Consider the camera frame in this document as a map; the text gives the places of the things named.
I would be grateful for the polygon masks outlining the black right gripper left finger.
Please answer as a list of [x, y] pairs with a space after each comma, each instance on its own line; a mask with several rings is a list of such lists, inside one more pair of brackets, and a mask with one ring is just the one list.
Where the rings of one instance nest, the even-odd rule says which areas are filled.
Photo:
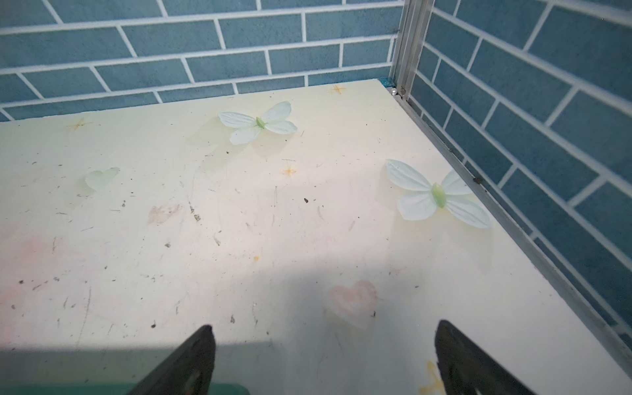
[[128, 394], [207, 394], [216, 348], [212, 326], [203, 325]]

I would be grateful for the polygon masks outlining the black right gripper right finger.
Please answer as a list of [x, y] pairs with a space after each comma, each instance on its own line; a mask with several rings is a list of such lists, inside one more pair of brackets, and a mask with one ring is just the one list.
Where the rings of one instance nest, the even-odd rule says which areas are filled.
[[447, 394], [534, 395], [448, 320], [439, 321], [434, 343]]

